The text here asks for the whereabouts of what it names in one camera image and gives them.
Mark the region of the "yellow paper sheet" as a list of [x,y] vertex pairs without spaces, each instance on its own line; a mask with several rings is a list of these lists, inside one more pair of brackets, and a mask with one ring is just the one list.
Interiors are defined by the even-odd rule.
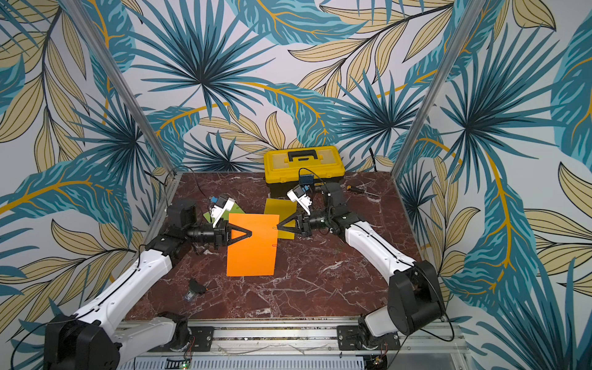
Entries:
[[[280,222],[297,211],[297,203],[290,200],[268,198],[265,203],[264,214],[277,214]],[[294,234],[278,232],[278,239],[294,240]]]

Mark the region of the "orange paper sheet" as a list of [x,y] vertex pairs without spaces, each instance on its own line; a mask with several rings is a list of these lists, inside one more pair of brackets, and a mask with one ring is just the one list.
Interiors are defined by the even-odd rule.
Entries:
[[228,247],[228,277],[272,276],[278,247],[277,214],[230,214],[229,222],[251,231]]

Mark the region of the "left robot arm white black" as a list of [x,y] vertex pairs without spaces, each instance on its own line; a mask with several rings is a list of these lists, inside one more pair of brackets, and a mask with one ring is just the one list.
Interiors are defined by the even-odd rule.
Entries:
[[[165,312],[129,331],[118,332],[131,308],[197,246],[226,247],[251,237],[251,231],[223,218],[235,205],[230,197],[211,200],[208,222],[190,199],[175,200],[166,210],[168,225],[132,265],[103,293],[73,315],[59,315],[46,327],[44,369],[115,369],[154,348],[187,350],[194,334],[186,317]],[[240,231],[236,240],[231,235]]]

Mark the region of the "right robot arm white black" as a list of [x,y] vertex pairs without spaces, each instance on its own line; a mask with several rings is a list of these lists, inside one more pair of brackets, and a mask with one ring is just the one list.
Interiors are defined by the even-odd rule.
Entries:
[[337,183],[297,185],[287,192],[302,209],[277,229],[302,237],[328,229],[374,266],[388,283],[386,306],[358,321],[357,346],[374,348],[387,335],[411,335],[446,316],[434,266],[403,254],[352,211]]

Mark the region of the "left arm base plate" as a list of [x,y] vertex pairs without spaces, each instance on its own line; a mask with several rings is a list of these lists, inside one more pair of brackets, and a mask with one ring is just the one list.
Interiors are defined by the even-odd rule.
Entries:
[[176,328],[173,338],[150,352],[209,352],[214,337],[212,326],[190,326]]

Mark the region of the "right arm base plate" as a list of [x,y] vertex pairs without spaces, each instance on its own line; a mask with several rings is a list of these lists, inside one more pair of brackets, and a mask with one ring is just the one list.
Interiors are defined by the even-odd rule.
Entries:
[[374,336],[362,325],[339,325],[336,331],[340,351],[394,351],[401,348],[397,332]]

